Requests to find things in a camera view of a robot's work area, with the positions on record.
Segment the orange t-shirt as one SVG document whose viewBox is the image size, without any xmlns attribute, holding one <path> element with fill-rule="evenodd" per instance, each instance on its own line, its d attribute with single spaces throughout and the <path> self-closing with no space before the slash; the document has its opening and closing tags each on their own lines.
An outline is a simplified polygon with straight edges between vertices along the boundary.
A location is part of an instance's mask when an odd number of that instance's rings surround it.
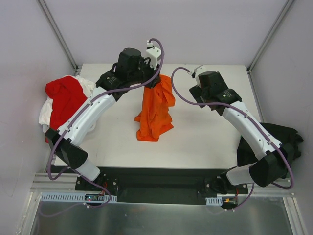
<svg viewBox="0 0 313 235">
<path fill-rule="evenodd" d="M 174 128 L 169 108 L 175 102 L 171 78 L 166 75 L 160 76 L 160 83 L 154 88 L 144 88 L 142 110 L 134 118 L 139 123 L 137 140 L 157 142 L 160 135 Z"/>
</svg>

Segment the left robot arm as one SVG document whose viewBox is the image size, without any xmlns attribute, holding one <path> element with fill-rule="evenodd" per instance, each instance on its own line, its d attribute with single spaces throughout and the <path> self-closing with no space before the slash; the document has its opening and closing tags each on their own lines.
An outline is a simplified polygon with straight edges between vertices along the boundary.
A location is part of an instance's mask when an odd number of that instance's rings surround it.
<svg viewBox="0 0 313 235">
<path fill-rule="evenodd" d="M 87 178 L 92 190 L 104 183 L 100 169 L 88 159 L 80 145 L 101 115 L 129 90 L 145 86 L 154 87 L 160 82 L 160 69 L 164 50 L 149 43 L 146 57 L 134 48 L 124 49 L 112 68 L 102 74 L 87 100 L 57 130 L 49 128 L 45 136 L 50 146 L 50 156 L 57 156 L 69 168 Z"/>
</svg>

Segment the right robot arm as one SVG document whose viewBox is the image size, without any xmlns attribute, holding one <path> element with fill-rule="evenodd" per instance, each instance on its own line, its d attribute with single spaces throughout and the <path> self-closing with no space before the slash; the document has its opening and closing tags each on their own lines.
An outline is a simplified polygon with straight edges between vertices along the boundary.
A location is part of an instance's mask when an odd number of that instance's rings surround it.
<svg viewBox="0 0 313 235">
<path fill-rule="evenodd" d="M 257 161 L 245 166 L 236 166 L 223 172 L 210 186 L 217 193 L 233 192 L 237 185 L 256 183 L 260 187 L 273 184 L 291 172 L 295 149 L 292 144 L 281 143 L 270 134 L 250 113 L 238 93 L 229 88 L 218 71 L 206 71 L 203 66 L 194 70 L 192 77 L 197 85 L 190 93 L 201 107 L 229 121 L 241 134 L 253 151 Z"/>
</svg>

